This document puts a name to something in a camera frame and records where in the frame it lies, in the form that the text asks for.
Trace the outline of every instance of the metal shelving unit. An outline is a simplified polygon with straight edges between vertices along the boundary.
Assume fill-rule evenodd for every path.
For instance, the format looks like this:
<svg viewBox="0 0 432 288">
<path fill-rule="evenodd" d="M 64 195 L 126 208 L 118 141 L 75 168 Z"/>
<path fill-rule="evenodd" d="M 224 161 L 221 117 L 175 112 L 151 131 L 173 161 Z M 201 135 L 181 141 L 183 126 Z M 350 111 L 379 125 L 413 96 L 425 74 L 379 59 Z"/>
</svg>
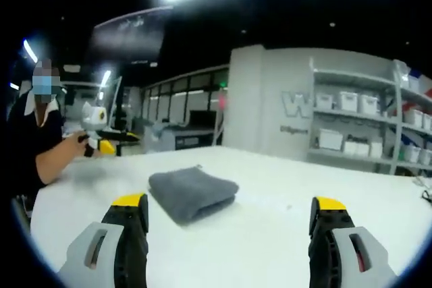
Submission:
<svg viewBox="0 0 432 288">
<path fill-rule="evenodd" d="M 419 170 L 432 171 L 432 166 L 421 165 L 415 163 L 407 163 L 406 161 L 399 161 L 400 147 L 402 141 L 402 131 L 410 130 L 424 136 L 425 141 L 432 140 L 432 132 L 426 129 L 418 128 L 413 125 L 403 123 L 402 119 L 402 99 L 414 102 L 422 107 L 432 108 L 432 98 L 419 94 L 411 89 L 401 88 L 399 75 L 392 71 L 389 73 L 392 76 L 392 80 L 380 78 L 376 76 L 370 76 L 358 72 L 352 71 L 338 71 L 332 69 L 316 69 L 313 67 L 313 62 L 310 63 L 311 71 L 313 72 L 313 83 L 312 92 L 315 93 L 315 87 L 318 85 L 327 86 L 341 86 L 355 88 L 359 90 L 370 90 L 376 92 L 380 96 L 381 112 L 387 110 L 385 106 L 386 98 L 392 96 L 396 104 L 396 116 L 386 117 L 381 115 L 365 115 L 362 113 L 355 113 L 349 111 L 342 111 L 338 109 L 320 109 L 313 107 L 313 122 L 310 125 L 310 143 L 312 143 L 312 127 L 314 119 L 320 115 L 332 115 L 347 117 L 351 119 L 362 119 L 365 121 L 375 121 L 379 124 L 380 136 L 385 139 L 385 133 L 388 131 L 388 127 L 392 126 L 395 131 L 395 142 L 393 143 L 394 151 L 392 157 L 382 157 L 381 159 L 371 158 L 368 156 L 357 156 L 344 154 L 340 151 L 326 150 L 322 148 L 310 148 L 308 153 L 311 155 L 330 156 L 338 159 L 346 159 L 351 161 L 362 161 L 366 163 L 373 163 L 377 166 L 376 170 L 379 169 L 379 165 L 389 166 L 389 174 L 394 174 L 397 167 L 406 167 Z"/>
</svg>

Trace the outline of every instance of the folded towel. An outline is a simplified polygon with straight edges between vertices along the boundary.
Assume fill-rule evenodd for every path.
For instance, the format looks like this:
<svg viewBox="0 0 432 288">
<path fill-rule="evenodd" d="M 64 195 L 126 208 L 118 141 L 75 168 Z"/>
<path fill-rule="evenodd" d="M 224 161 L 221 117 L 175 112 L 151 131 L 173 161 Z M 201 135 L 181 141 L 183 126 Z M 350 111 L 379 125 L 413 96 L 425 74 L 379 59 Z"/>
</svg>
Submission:
<svg viewBox="0 0 432 288">
<path fill-rule="evenodd" d="M 150 193 L 167 214 L 178 224 L 191 223 L 230 205 L 238 185 L 207 175 L 198 167 L 149 178 Z"/>
</svg>

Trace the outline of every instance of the table surface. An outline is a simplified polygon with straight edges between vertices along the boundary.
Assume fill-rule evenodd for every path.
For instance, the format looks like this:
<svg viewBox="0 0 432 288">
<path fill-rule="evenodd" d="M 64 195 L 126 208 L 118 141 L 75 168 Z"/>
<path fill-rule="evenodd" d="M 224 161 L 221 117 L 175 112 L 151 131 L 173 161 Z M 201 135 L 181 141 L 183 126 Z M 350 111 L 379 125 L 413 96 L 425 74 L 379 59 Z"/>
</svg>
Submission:
<svg viewBox="0 0 432 288">
<path fill-rule="evenodd" d="M 149 287 L 308 287 L 308 236 L 314 196 L 346 205 L 389 252 L 400 275 L 432 223 L 423 188 L 411 178 L 348 171 L 223 147 L 72 163 L 38 193 L 31 233 L 58 271 L 70 243 L 101 221 L 119 196 L 147 192 L 156 172 L 201 165 L 240 190 L 225 210 L 186 227 L 149 196 Z"/>
</svg>

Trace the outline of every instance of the person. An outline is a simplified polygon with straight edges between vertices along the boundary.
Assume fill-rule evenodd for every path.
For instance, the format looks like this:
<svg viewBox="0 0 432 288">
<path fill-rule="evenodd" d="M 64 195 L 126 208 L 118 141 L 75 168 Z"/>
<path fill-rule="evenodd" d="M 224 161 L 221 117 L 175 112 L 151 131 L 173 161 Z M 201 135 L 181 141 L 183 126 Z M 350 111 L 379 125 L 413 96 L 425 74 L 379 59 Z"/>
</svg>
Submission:
<svg viewBox="0 0 432 288">
<path fill-rule="evenodd" d="M 85 132 L 63 139 L 63 117 L 55 98 L 59 91 L 59 70 L 49 59 L 38 61 L 32 88 L 17 99 L 7 120 L 8 155 L 16 177 L 13 196 L 25 196 L 29 210 L 39 189 L 53 183 L 88 148 L 87 139 L 81 138 Z"/>
</svg>

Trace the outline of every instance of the white table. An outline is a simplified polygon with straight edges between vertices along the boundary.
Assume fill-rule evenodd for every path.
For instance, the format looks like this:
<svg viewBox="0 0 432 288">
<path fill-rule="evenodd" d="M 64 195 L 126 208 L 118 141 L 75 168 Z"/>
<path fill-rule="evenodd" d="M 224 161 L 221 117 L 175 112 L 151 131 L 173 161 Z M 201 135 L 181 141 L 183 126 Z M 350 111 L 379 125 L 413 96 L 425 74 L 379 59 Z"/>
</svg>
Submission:
<svg viewBox="0 0 432 288">
<path fill-rule="evenodd" d="M 409 178 L 311 165 L 213 147 L 115 157 L 70 165 L 38 193 L 31 232 L 54 271 L 69 244 L 101 221 L 119 196 L 146 191 L 160 171 L 201 165 L 240 185 L 233 205 L 177 226 L 149 196 L 149 287 L 308 287 L 308 226 L 313 196 L 346 205 L 388 250 L 400 275 L 432 223 L 422 188 Z"/>
</svg>

